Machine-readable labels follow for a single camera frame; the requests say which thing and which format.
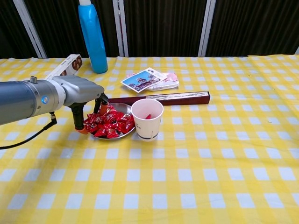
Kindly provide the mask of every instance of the white bottle cap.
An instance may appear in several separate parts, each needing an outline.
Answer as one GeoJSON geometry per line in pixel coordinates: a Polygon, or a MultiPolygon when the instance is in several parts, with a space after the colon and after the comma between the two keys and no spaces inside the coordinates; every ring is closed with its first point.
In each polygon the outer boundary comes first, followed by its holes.
{"type": "Polygon", "coordinates": [[[80,5],[82,6],[88,6],[91,5],[91,1],[90,0],[79,0],[80,5]]]}

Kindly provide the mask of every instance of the robotic arm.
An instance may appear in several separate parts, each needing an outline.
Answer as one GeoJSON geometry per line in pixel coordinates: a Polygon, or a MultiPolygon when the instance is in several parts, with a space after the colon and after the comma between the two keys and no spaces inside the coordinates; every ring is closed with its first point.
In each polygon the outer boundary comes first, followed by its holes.
{"type": "Polygon", "coordinates": [[[53,121],[54,111],[64,105],[71,108],[75,129],[87,134],[83,125],[83,107],[91,100],[95,100],[95,113],[100,105],[108,104],[102,86],[78,76],[0,82],[0,125],[45,113],[50,113],[53,121]]]}

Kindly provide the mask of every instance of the blue bottle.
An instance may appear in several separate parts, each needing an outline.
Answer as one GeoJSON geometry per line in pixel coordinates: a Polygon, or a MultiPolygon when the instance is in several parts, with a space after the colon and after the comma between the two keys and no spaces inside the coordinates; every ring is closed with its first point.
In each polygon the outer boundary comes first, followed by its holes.
{"type": "Polygon", "coordinates": [[[92,69],[95,73],[104,73],[108,64],[97,11],[90,0],[79,2],[79,19],[92,69]]]}

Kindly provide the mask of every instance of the black cable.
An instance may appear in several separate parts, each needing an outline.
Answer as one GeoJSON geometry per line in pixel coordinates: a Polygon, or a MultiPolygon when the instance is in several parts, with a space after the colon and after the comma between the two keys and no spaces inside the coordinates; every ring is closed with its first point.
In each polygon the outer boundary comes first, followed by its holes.
{"type": "Polygon", "coordinates": [[[56,117],[55,117],[55,114],[54,112],[51,112],[51,122],[49,124],[47,124],[45,127],[42,128],[42,130],[40,130],[38,133],[32,135],[30,138],[24,140],[24,141],[21,141],[19,143],[16,143],[14,145],[10,145],[10,146],[2,146],[0,147],[0,150],[2,149],[8,149],[8,148],[14,148],[14,147],[17,147],[17,146],[20,146],[20,145],[23,145],[25,144],[26,142],[29,142],[30,140],[34,139],[36,136],[38,136],[40,133],[42,133],[43,131],[47,130],[48,128],[52,127],[53,125],[57,124],[57,120],[56,120],[56,117]]]}

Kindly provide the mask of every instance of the white pole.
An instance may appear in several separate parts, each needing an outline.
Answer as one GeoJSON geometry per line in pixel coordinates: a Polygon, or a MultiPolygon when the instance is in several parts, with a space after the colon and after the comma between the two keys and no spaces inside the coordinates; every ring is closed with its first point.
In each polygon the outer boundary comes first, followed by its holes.
{"type": "Polygon", "coordinates": [[[125,57],[129,57],[126,18],[125,18],[125,7],[124,7],[123,0],[119,0],[119,3],[120,3],[120,13],[121,13],[121,30],[122,30],[123,47],[124,47],[125,57]]]}
{"type": "Polygon", "coordinates": [[[120,10],[118,0],[113,0],[113,10],[114,10],[114,19],[115,19],[115,27],[117,34],[117,42],[118,42],[118,51],[121,57],[123,57],[123,43],[121,36],[121,21],[120,21],[120,10]]]}
{"type": "Polygon", "coordinates": [[[207,0],[206,2],[206,11],[199,42],[198,57],[206,56],[206,49],[209,41],[215,4],[216,0],[207,0]]]}
{"type": "Polygon", "coordinates": [[[18,10],[20,18],[22,19],[27,34],[31,40],[34,50],[36,51],[37,56],[39,58],[47,58],[42,42],[39,39],[39,36],[36,32],[36,28],[31,20],[31,17],[24,3],[24,0],[13,0],[13,1],[16,9],[18,10]]]}
{"type": "Polygon", "coordinates": [[[296,55],[299,55],[299,47],[297,48],[295,54],[296,54],[296,55]]]}

